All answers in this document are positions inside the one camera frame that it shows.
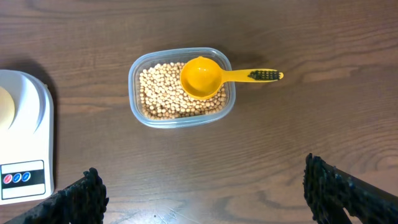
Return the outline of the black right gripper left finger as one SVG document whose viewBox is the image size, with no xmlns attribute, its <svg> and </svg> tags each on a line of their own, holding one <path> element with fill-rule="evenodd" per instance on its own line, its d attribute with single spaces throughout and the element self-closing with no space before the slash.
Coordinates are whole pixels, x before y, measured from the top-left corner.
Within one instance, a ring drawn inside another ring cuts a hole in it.
<svg viewBox="0 0 398 224">
<path fill-rule="evenodd" d="M 98 171 L 84 177 L 6 224 L 103 224 L 109 198 Z"/>
</svg>

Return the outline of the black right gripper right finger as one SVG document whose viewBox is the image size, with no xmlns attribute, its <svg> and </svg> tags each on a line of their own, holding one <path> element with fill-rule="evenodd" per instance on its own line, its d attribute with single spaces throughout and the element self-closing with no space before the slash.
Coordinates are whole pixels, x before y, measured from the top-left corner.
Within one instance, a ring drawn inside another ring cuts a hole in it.
<svg viewBox="0 0 398 224">
<path fill-rule="evenodd" d="M 397 197 L 327 164 L 306 157 L 304 198 L 317 223 L 396 224 Z"/>
</svg>

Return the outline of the yellow measuring scoop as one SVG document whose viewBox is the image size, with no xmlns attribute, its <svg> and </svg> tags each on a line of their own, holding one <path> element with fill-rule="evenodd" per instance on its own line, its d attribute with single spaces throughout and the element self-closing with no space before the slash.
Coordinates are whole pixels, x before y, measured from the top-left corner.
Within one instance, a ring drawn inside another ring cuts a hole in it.
<svg viewBox="0 0 398 224">
<path fill-rule="evenodd" d="M 227 71 L 212 59 L 197 57 L 182 68 L 180 83 L 192 98 L 207 100 L 215 96 L 226 82 L 270 83 L 283 77 L 282 72 L 268 68 Z"/>
</svg>

